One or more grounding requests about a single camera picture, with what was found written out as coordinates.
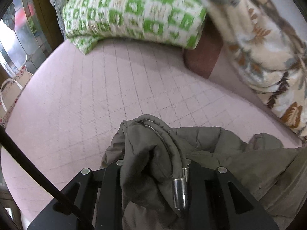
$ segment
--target glass panel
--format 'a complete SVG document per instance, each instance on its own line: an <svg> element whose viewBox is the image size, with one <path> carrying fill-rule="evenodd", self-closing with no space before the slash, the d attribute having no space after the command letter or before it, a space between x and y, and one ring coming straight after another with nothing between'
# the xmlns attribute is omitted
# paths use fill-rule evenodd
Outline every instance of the glass panel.
<svg viewBox="0 0 307 230"><path fill-rule="evenodd" d="M44 55L41 48L37 49L32 56L32 62L36 68L39 68L40 65L45 61L46 56Z"/></svg>
<svg viewBox="0 0 307 230"><path fill-rule="evenodd" d="M11 77L25 63L34 73L51 52L33 1L14 0L0 19L0 66Z"/></svg>
<svg viewBox="0 0 307 230"><path fill-rule="evenodd" d="M34 66L34 64L31 61L27 61L25 65L29 73L33 74L36 72L37 68Z"/></svg>
<svg viewBox="0 0 307 230"><path fill-rule="evenodd" d="M2 174L2 168L1 168L1 160L0 160L0 190L8 191L7 184L5 183L3 174Z"/></svg>
<svg viewBox="0 0 307 230"><path fill-rule="evenodd" d="M22 8L22 0L14 0L13 1L15 5L15 10L17 11L18 9Z"/></svg>
<svg viewBox="0 0 307 230"><path fill-rule="evenodd" d="M44 44L44 49L46 50L45 55L46 57L49 56L49 54L52 52L50 45L47 42L47 39L45 35L43 34L43 31L41 29L41 26L38 22L37 16L36 16L36 11L33 6L32 0L22 0L24 8L25 8L25 13L28 18L28 22L30 24L31 30L39 44L39 46L42 47Z"/></svg>
<svg viewBox="0 0 307 230"><path fill-rule="evenodd" d="M27 54L34 53L39 48L39 45L34 37L30 24L27 20L25 11L23 9L20 9L16 12L15 25L15 33L25 52Z"/></svg>
<svg viewBox="0 0 307 230"><path fill-rule="evenodd" d="M0 21L0 41L16 67L21 68L26 61L27 55L15 32L6 26L2 19Z"/></svg>
<svg viewBox="0 0 307 230"><path fill-rule="evenodd" d="M10 215L10 217L12 218L13 220L13 212L12 212L12 209L11 208L5 208L6 211L8 212L8 214Z"/></svg>

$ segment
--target bed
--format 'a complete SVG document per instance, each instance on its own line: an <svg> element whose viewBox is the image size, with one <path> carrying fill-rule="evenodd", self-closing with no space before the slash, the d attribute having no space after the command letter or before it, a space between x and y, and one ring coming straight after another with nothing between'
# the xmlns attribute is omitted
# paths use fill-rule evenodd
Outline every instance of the bed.
<svg viewBox="0 0 307 230"><path fill-rule="evenodd" d="M141 114L171 127L220 126L243 141L265 132L286 148L301 144L256 106L186 69L180 48L128 39L101 41L88 55L62 43L22 92L6 131L62 189L82 168L99 169L120 123ZM1 165L15 202L33 220L52 197L4 150Z"/></svg>

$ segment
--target green and white patterned pillow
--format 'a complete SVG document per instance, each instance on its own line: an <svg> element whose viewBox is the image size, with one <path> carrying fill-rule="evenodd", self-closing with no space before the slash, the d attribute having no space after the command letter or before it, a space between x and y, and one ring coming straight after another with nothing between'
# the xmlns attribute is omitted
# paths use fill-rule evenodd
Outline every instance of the green and white patterned pillow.
<svg viewBox="0 0 307 230"><path fill-rule="evenodd" d="M66 36L83 53L107 37L130 37L194 49L206 10L199 0L69 0Z"/></svg>

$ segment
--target black metal bracket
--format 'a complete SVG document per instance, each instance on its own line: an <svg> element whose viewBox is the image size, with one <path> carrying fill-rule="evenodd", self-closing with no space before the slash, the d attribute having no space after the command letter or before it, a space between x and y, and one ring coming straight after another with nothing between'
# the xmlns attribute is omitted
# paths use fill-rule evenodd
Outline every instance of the black metal bracket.
<svg viewBox="0 0 307 230"><path fill-rule="evenodd" d="M95 222L97 230L122 229L122 190L119 184L119 170L120 166L116 163L94 172L87 168L83 169L61 191L91 222L94 209L97 209ZM85 228L67 207L53 199L28 227L28 230L43 229Z"/></svg>
<svg viewBox="0 0 307 230"><path fill-rule="evenodd" d="M226 168L211 170L191 161L189 170L189 229L279 229L262 205Z"/></svg>
<svg viewBox="0 0 307 230"><path fill-rule="evenodd" d="M278 230L261 204L226 168L211 170L191 161L189 172L189 205L182 214L187 229ZM62 193L91 221L96 198L99 198L95 229L122 230L122 190L119 178L120 166L116 163L94 172L83 169L65 186ZM74 214L53 199L28 228L42 229L84 228Z"/></svg>

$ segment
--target white bag handle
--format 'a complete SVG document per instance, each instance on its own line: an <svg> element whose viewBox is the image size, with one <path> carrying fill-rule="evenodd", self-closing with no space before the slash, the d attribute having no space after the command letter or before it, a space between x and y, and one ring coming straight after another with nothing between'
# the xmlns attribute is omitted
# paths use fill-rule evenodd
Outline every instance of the white bag handle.
<svg viewBox="0 0 307 230"><path fill-rule="evenodd" d="M5 86L5 84L8 83L9 81L15 82L21 90L22 90L22 88L23 88L21 84L19 84L16 80L11 79L11 78L6 79L6 80L2 83L1 89L0 89L0 100L1 100L1 103L2 103L2 106L3 106L3 109L4 109L5 112L7 112L7 108L5 107L4 102L3 102L3 98L2 98L2 88L3 88L3 87Z"/></svg>

